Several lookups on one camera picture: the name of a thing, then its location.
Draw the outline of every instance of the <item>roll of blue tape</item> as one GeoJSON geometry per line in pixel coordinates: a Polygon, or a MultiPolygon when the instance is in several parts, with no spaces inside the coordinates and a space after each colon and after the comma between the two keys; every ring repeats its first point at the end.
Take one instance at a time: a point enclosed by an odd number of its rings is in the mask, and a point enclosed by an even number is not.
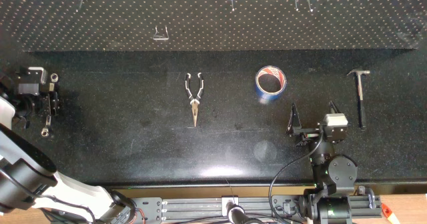
{"type": "Polygon", "coordinates": [[[255,82],[256,82],[256,92],[258,94],[258,96],[260,96],[262,99],[268,100],[268,101],[272,101],[275,100],[277,98],[280,97],[280,95],[283,93],[283,91],[285,91],[286,88],[286,76],[283,73],[282,70],[280,70],[277,67],[274,66],[266,66],[266,67],[262,67],[255,76],[255,82]],[[262,89],[261,85],[260,85],[260,77],[262,75],[272,75],[275,78],[277,78],[280,82],[280,89],[279,91],[276,92],[268,92],[264,89],[262,89]]]}

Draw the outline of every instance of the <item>hammer handle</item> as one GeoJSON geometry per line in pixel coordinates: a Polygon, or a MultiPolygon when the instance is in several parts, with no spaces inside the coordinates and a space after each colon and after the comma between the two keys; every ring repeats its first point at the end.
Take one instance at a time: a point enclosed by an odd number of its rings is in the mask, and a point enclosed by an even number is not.
{"type": "Polygon", "coordinates": [[[359,100],[359,115],[360,115],[360,128],[362,131],[366,130],[366,114],[363,100],[359,100]]]}

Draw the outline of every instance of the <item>pliers handle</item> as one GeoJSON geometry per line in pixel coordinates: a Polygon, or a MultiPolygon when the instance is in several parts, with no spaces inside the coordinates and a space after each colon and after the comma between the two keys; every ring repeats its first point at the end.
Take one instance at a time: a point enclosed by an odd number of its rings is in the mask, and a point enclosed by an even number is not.
{"type": "Polygon", "coordinates": [[[191,94],[191,91],[189,89],[189,80],[191,79],[191,74],[187,73],[187,75],[185,75],[185,92],[187,93],[190,104],[193,104],[193,102],[200,104],[201,96],[203,96],[203,88],[204,88],[203,76],[201,75],[201,73],[198,73],[197,76],[199,77],[199,92],[194,98],[193,94],[191,94]]]}

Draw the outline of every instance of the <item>hammer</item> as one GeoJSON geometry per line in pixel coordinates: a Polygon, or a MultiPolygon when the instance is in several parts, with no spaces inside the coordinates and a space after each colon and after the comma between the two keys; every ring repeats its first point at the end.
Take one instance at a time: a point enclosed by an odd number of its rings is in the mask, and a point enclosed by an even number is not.
{"type": "Polygon", "coordinates": [[[358,92],[359,92],[359,118],[360,118],[360,128],[362,131],[366,130],[366,114],[365,114],[365,107],[363,106],[363,92],[362,92],[362,81],[360,79],[360,76],[365,74],[369,74],[369,70],[361,70],[361,69],[353,69],[351,70],[347,75],[350,75],[351,73],[355,73],[358,78],[358,92]]]}

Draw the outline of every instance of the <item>hammer head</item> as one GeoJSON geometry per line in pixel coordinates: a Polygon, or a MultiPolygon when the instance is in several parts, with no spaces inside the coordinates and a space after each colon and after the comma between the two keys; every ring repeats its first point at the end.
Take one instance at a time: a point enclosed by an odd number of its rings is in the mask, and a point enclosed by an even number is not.
{"type": "Polygon", "coordinates": [[[356,68],[356,69],[351,70],[347,75],[350,75],[351,73],[355,73],[356,75],[363,75],[363,74],[367,75],[370,73],[370,71],[369,70],[362,70],[361,68],[356,68]]]}

